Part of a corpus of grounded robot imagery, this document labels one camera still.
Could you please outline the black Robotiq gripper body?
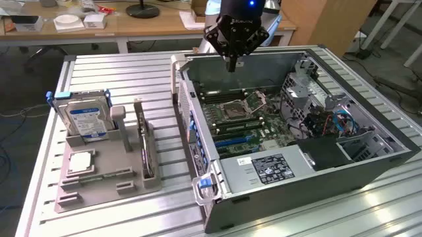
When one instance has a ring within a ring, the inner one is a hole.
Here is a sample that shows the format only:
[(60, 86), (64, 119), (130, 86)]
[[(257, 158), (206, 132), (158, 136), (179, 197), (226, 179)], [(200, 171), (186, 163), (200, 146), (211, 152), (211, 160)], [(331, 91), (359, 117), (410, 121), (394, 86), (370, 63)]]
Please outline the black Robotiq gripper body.
[(230, 45), (234, 28), (251, 28), (262, 26), (263, 0), (223, 0), (216, 24)]

